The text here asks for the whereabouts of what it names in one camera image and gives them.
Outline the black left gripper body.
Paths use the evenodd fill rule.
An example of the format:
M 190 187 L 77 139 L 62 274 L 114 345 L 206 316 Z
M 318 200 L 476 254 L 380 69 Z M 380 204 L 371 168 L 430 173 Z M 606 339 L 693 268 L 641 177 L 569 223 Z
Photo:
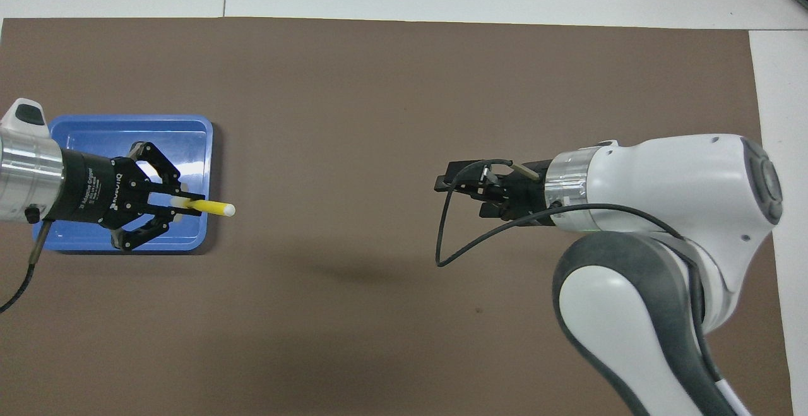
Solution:
M 147 204 L 149 194 L 132 186 L 146 180 L 136 160 L 69 149 L 62 149 L 61 156 L 61 188 L 44 218 L 118 229 L 141 215 L 136 206 Z

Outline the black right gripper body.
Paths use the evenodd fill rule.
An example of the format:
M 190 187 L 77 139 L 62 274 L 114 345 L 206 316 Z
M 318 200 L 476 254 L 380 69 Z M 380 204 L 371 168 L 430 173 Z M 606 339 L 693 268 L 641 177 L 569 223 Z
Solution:
M 545 211 L 548 208 L 545 199 L 545 182 L 551 160 L 540 160 L 523 163 L 523 168 L 536 172 L 537 179 L 528 177 L 517 171 L 516 166 L 508 176 L 502 178 L 506 190 L 507 202 L 502 207 L 502 220 L 512 221 L 517 218 Z

